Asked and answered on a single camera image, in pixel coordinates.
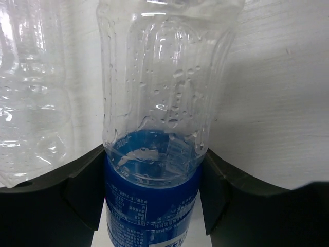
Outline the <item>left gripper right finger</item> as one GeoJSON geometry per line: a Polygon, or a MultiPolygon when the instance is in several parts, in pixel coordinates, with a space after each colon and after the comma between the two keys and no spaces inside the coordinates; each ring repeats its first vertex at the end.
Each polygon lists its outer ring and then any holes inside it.
{"type": "Polygon", "coordinates": [[[281,188],[208,150],[200,198],[213,246],[328,246],[328,182],[281,188]]]}

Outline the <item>clear unlabelled plastic bottle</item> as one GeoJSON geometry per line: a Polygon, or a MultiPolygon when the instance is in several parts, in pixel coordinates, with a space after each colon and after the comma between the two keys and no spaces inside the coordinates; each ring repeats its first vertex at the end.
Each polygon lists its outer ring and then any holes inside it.
{"type": "Polygon", "coordinates": [[[74,156],[59,1],[1,1],[1,186],[74,156]]]}

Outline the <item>clear bottle with blue label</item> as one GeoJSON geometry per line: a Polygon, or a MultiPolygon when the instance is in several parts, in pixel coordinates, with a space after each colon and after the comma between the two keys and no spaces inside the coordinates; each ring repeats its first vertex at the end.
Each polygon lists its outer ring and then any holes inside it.
{"type": "Polygon", "coordinates": [[[181,246],[244,1],[100,1],[107,229],[181,246]]]}

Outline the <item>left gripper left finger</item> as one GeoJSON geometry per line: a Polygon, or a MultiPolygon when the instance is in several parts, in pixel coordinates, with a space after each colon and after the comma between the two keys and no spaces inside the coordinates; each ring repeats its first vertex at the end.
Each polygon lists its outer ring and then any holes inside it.
{"type": "Polygon", "coordinates": [[[82,157],[13,188],[1,188],[1,246],[91,246],[104,196],[105,152],[82,157]]]}

